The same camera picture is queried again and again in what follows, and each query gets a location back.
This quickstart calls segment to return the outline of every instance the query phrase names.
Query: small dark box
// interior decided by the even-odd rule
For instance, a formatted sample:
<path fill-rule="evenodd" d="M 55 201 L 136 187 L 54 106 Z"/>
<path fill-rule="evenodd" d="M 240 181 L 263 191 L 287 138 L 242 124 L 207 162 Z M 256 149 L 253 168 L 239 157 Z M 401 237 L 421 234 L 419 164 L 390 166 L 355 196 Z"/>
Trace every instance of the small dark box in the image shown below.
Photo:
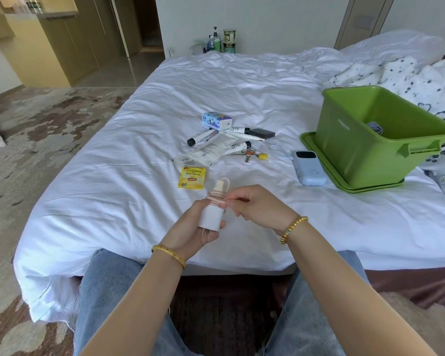
<path fill-rule="evenodd" d="M 261 137 L 264 139 L 268 139 L 275 136 L 275 132 L 273 131 L 267 131 L 264 129 L 252 129 L 249 132 L 247 132 L 248 135 Z"/>

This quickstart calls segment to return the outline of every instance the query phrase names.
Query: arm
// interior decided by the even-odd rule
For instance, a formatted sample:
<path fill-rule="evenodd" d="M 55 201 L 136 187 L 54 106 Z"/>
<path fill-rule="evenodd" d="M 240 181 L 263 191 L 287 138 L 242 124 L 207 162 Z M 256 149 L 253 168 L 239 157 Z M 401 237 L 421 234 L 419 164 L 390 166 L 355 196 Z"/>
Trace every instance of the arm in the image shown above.
<path fill-rule="evenodd" d="M 298 214 L 260 185 L 226 196 L 234 213 L 281 235 Z M 434 356 L 435 353 L 307 221 L 287 244 L 348 356 Z"/>
<path fill-rule="evenodd" d="M 208 204 L 209 200 L 196 201 L 168 231 L 160 245 L 187 261 L 203 245 L 217 239 L 219 233 L 203 234 L 198 227 L 201 212 Z M 164 251 L 155 250 L 80 356 L 150 355 L 182 271 L 178 260 Z"/>

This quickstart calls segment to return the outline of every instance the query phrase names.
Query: person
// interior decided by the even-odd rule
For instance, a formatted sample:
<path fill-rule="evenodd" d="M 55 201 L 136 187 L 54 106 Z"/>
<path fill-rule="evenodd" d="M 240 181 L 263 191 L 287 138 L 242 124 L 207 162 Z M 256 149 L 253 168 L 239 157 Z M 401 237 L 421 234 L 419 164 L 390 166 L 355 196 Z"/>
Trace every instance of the person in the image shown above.
<path fill-rule="evenodd" d="M 237 188 L 225 201 L 237 216 L 283 235 L 299 270 L 262 355 L 435 355 L 369 285 L 354 252 L 336 252 L 260 185 Z M 193 203 L 145 266 L 109 251 L 95 253 L 81 283 L 75 355 L 196 355 L 167 311 L 184 262 L 218 238 L 198 227 L 208 204 Z"/>

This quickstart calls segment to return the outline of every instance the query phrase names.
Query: person's left hand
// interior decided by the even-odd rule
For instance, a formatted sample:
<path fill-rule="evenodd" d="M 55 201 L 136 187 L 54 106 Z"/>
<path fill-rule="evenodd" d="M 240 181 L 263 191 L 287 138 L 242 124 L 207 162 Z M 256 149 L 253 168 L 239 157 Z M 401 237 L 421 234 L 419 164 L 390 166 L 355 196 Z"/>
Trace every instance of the person's left hand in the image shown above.
<path fill-rule="evenodd" d="M 204 245 L 217 239 L 219 232 L 203 230 L 198 226 L 201 213 L 210 202 L 208 199 L 195 201 L 166 233 L 160 245 L 169 248 L 188 261 Z M 226 222 L 221 221 L 221 228 L 224 226 Z"/>

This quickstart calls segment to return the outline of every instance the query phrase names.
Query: yellow lipton tea packet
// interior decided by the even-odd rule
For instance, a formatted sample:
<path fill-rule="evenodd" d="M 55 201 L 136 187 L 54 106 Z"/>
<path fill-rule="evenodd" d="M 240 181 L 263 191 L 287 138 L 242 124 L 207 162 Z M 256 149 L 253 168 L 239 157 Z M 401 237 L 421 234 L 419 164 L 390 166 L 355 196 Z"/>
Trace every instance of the yellow lipton tea packet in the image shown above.
<path fill-rule="evenodd" d="M 206 169 L 204 167 L 183 167 L 181 169 L 178 188 L 192 188 L 202 190 L 204 188 L 204 176 Z"/>

